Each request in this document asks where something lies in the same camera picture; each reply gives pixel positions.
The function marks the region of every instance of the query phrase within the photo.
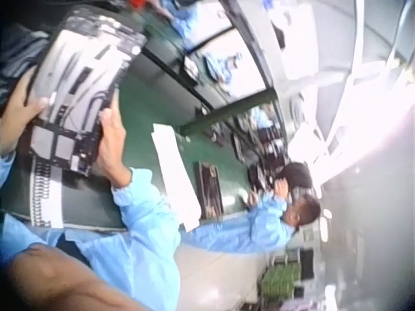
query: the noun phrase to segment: dark hair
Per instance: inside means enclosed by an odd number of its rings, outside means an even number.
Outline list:
[[[311,189],[313,187],[313,179],[307,165],[299,162],[291,162],[283,168],[277,178],[285,178],[290,190],[295,187]]]
[[[300,224],[308,225],[313,223],[321,214],[322,208],[320,202],[310,194],[302,195],[302,199],[305,203],[300,210]]]

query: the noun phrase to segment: ceiling light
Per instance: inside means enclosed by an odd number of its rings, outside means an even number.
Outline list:
[[[332,219],[333,217],[333,215],[331,214],[331,211],[329,211],[328,209],[323,210],[323,215],[328,219]]]
[[[323,242],[329,240],[329,229],[327,226],[327,219],[320,217],[320,236]]]

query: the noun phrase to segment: white paper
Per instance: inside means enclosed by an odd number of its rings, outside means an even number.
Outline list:
[[[180,155],[171,126],[154,124],[152,133],[171,209],[190,231],[199,226],[201,208]]]

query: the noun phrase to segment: hand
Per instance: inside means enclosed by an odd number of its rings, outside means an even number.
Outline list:
[[[115,90],[110,108],[101,113],[102,139],[99,144],[97,163],[103,174],[115,188],[130,184],[132,173],[123,165],[126,131],[119,112],[119,92]]]
[[[251,191],[248,196],[248,202],[247,202],[248,206],[254,207],[258,204],[258,201],[259,201],[258,194],[254,191]]]
[[[9,154],[16,147],[26,125],[35,118],[47,105],[47,100],[41,98],[24,106],[27,86],[33,75],[34,67],[28,70],[18,82],[10,96],[6,110],[0,122],[0,155]]]
[[[288,197],[288,191],[289,187],[285,178],[276,180],[274,185],[274,196],[286,200]]]

